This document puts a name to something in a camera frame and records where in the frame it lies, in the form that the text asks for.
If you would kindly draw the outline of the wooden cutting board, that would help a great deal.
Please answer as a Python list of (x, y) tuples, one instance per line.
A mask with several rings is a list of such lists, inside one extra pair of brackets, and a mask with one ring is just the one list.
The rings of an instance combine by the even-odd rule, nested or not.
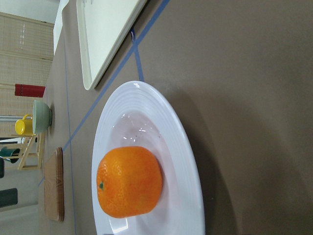
[(63, 222), (64, 207), (64, 172), (63, 150), (56, 148), (45, 163), (45, 215), (50, 220)]

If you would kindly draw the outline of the green bowl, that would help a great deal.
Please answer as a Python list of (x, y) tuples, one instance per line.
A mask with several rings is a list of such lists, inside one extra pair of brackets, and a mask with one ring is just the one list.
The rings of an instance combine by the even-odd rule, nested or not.
[(45, 132), (51, 125), (51, 121), (51, 109), (49, 106), (40, 100), (35, 100), (33, 103), (33, 133)]

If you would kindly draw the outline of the wooden rack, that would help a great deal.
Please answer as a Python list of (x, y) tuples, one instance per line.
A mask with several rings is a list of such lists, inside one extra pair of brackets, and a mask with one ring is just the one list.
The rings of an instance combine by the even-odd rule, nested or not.
[[(44, 143), (45, 143), (45, 134), (41, 133), (25, 137), (23, 143), (13, 144), (12, 148), (17, 148), (20, 150), (18, 154), (20, 163), (17, 167), (19, 171), (42, 168)], [(26, 164), (26, 161), (29, 158), (36, 159), (37, 163), (31, 165)]]

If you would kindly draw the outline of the dark green cup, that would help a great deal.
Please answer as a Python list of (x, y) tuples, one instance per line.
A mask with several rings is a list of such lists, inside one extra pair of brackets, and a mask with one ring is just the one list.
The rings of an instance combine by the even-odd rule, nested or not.
[(16, 163), (19, 158), (19, 153), (20, 153), (20, 149), (19, 148), (15, 148), (15, 149), (9, 149), (7, 147), (3, 147), (0, 150), (0, 156), (5, 160), (8, 161), (12, 164)]

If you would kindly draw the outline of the white round plate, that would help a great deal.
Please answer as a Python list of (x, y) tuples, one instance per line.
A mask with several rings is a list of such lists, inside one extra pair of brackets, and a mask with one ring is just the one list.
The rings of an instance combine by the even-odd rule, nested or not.
[[(155, 155), (163, 190), (151, 212), (117, 219), (100, 208), (96, 173), (105, 154), (122, 146), (142, 146)], [(205, 234), (201, 184), (188, 137), (166, 98), (145, 82), (122, 84), (104, 106), (93, 145), (91, 191), (99, 235)]]

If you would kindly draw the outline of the red bottle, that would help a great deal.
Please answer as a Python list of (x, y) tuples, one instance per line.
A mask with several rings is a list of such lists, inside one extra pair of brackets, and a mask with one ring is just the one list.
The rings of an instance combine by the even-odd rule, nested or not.
[(43, 97), (45, 86), (15, 84), (15, 96)]

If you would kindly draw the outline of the cream bear serving tray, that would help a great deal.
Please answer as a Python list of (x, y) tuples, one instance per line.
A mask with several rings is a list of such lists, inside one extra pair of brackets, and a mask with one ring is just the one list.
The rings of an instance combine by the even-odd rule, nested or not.
[(78, 0), (84, 88), (94, 89), (146, 4), (145, 0)]

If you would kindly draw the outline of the yellow cup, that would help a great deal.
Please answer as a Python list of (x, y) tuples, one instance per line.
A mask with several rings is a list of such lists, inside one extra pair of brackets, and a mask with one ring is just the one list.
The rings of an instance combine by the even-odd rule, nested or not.
[(32, 126), (32, 115), (26, 114), (22, 119), (19, 119), (15, 123), (15, 131), (21, 136), (32, 136), (33, 126)]

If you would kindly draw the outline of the orange fruit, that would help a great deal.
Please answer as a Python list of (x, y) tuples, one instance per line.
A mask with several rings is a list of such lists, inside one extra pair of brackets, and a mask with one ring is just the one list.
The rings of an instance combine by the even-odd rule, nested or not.
[(141, 146), (110, 150), (96, 174), (97, 198), (111, 217), (125, 218), (152, 211), (162, 193), (162, 173), (156, 157)]

